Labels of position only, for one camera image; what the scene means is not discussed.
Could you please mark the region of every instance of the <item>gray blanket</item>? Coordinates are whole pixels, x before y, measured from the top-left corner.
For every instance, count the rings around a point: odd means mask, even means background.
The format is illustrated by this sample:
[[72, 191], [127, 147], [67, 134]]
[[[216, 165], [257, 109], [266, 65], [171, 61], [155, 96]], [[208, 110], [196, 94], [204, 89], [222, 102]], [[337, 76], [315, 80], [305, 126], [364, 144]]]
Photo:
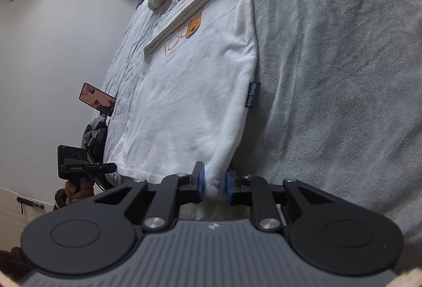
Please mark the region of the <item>gray blanket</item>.
[[262, 83], [233, 163], [393, 219], [422, 265], [422, 0], [254, 0]]

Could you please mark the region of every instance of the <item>gray ribbed panel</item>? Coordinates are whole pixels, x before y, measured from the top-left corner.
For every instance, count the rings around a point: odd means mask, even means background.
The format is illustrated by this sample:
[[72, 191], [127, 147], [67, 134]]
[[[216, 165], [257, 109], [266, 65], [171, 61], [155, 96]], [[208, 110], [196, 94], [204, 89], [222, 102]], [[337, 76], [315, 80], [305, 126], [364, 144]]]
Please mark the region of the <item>gray ribbed panel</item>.
[[101, 276], [60, 280], [35, 273], [22, 287], [384, 287], [393, 278], [392, 272], [367, 278], [324, 273], [284, 238], [259, 232], [248, 220], [180, 220], [165, 234], [146, 236], [129, 260]]

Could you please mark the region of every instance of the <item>yellow bear face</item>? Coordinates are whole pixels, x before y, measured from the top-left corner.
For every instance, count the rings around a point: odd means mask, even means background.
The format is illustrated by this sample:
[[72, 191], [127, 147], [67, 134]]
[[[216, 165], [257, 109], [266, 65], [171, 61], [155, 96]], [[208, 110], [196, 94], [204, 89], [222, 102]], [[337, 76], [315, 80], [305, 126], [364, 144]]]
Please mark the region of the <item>yellow bear face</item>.
[[194, 19], [190, 20], [190, 22], [187, 25], [187, 31], [186, 31], [186, 38], [189, 38], [192, 36], [201, 25], [201, 18], [202, 18], [202, 10], [199, 11], [199, 14], [195, 16]]

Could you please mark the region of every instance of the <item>silver bolt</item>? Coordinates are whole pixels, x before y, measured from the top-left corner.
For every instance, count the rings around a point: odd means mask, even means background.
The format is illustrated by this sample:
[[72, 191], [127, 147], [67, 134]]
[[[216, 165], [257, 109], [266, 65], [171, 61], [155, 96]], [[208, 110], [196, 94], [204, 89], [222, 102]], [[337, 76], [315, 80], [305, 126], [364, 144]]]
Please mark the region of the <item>silver bolt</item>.
[[150, 229], [157, 229], [159, 227], [164, 226], [165, 220], [163, 218], [159, 218], [159, 217], [152, 217], [152, 218], [146, 219], [143, 222], [143, 224], [146, 227], [149, 227]]
[[272, 230], [280, 226], [280, 222], [274, 218], [264, 218], [260, 221], [260, 227], [265, 230]]

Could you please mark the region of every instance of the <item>phone displaying image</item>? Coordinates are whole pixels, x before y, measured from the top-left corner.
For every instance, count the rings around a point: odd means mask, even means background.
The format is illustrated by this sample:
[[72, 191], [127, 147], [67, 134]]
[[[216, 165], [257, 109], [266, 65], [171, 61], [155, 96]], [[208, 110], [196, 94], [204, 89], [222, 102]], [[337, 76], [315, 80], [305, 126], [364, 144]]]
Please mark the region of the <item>phone displaying image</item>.
[[116, 105], [116, 98], [87, 83], [82, 86], [79, 100], [109, 117], [113, 114]]

